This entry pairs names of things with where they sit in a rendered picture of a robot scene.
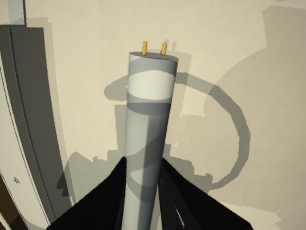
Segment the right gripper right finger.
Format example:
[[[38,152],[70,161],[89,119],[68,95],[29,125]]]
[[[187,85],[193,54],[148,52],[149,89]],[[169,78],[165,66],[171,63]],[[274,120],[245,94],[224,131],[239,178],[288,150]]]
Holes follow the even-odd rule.
[[[162,230],[254,230],[248,221],[186,180],[165,158],[158,193]]]

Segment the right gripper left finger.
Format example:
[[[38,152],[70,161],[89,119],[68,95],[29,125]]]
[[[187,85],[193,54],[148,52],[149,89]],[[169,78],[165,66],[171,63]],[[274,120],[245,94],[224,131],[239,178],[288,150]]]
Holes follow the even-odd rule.
[[[122,230],[126,171],[127,159],[123,156],[104,181],[46,230]]]

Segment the tan open cardboard box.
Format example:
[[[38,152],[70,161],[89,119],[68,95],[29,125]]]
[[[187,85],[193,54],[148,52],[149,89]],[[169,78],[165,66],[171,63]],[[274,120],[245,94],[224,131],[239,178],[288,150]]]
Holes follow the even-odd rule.
[[[28,230],[0,174],[0,214],[11,230]]]

